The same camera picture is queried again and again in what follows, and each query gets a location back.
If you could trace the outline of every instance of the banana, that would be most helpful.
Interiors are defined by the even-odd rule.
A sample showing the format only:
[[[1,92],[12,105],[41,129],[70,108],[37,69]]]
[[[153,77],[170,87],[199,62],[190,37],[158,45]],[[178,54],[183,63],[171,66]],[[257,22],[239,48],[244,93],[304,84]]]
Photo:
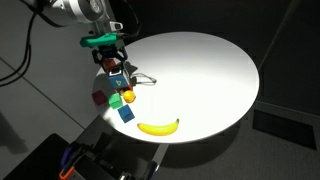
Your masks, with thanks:
[[[154,136],[166,136],[174,133],[178,129],[179,119],[175,122],[163,126],[155,126],[150,124],[139,123],[138,128],[147,134]]]

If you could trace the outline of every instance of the floor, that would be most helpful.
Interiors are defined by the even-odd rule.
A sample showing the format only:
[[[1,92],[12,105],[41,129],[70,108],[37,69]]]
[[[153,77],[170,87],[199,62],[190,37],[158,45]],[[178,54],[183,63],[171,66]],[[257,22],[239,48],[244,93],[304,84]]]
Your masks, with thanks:
[[[31,12],[18,1],[3,0],[0,7],[0,18],[5,22],[0,26],[3,77],[22,60]],[[92,62],[90,50],[79,46],[88,30],[84,25],[52,28],[36,19],[30,70],[23,79],[0,88],[0,178],[51,133],[71,142],[98,115],[91,100],[98,66]],[[256,101],[253,108],[312,125],[320,147],[319,116],[262,101]],[[252,121],[250,111],[220,136],[170,146],[155,179],[320,179],[319,150],[256,131]],[[144,150],[153,146],[123,139],[129,141],[125,144],[128,148],[135,149],[137,165],[143,165],[147,161]],[[133,171],[143,172],[141,168]]]

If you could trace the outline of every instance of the white round table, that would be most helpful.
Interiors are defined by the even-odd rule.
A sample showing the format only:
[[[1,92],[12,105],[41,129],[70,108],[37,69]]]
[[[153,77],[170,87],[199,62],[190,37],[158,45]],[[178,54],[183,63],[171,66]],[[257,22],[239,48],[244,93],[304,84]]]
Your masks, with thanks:
[[[129,106],[135,118],[127,123],[108,102],[97,110],[114,129],[132,138],[154,143],[204,139],[240,120],[256,99],[259,76],[255,64],[242,49],[222,38],[165,33],[136,41],[126,51],[128,62],[138,68],[134,74],[143,73],[157,83],[133,87],[136,99]],[[102,69],[93,86],[93,92],[98,90],[106,96],[114,93]],[[149,135],[137,127],[138,123],[165,125],[177,118],[177,131],[167,136]]]

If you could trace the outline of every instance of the cable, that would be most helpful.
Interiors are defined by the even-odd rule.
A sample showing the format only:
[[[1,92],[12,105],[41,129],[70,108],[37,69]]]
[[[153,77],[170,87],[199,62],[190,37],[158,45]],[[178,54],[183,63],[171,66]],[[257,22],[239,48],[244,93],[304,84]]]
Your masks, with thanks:
[[[1,78],[0,82],[2,82],[4,80],[6,80],[6,79],[18,74],[19,71],[23,68],[23,66],[25,65],[26,62],[27,62],[27,67],[22,72],[22,74],[20,74],[17,78],[15,78],[15,79],[7,82],[7,83],[1,84],[0,87],[9,85],[9,84],[19,80],[27,72],[27,70],[29,68],[29,65],[30,65],[30,61],[31,61],[31,44],[30,44],[31,30],[32,30],[33,22],[34,22],[34,19],[35,19],[36,16],[37,16],[37,13],[34,12],[32,17],[31,17],[31,19],[30,19],[30,21],[29,21],[28,32],[27,32],[27,40],[26,40],[26,46],[25,46],[25,53],[24,53],[24,58],[23,58],[22,63],[20,64],[20,66],[14,72],[12,72],[11,74]]]

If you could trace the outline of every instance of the blue cube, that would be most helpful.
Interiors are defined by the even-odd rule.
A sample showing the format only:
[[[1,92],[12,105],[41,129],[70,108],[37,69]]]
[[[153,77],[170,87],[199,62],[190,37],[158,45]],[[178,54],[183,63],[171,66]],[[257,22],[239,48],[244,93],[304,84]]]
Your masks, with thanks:
[[[121,108],[119,108],[118,112],[124,123],[127,123],[134,118],[134,115],[128,105],[124,105]]]
[[[129,75],[123,65],[111,67],[108,79],[114,89],[127,87],[130,84]]]

